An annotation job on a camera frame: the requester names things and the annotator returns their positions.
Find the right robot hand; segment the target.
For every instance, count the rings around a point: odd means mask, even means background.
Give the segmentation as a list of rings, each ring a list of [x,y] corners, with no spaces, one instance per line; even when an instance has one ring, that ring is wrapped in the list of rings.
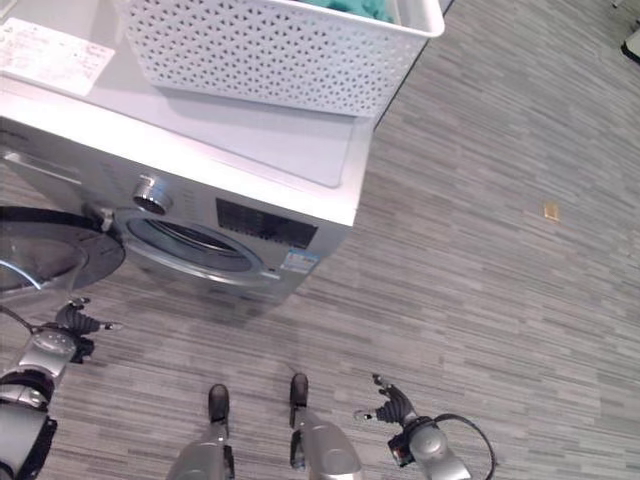
[[[377,408],[356,410],[353,413],[356,420],[376,420],[389,424],[397,423],[405,427],[418,417],[412,402],[395,384],[377,373],[372,374],[372,380],[386,401]]]

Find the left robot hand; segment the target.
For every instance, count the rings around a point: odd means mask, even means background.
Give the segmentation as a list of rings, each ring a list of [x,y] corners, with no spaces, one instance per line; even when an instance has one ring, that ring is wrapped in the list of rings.
[[[88,301],[84,297],[71,300],[55,316],[55,326],[71,336],[75,353],[70,362],[75,364],[83,364],[84,359],[94,352],[95,343],[89,335],[100,331],[119,331],[124,327],[121,323],[103,322],[85,314],[83,310]]]

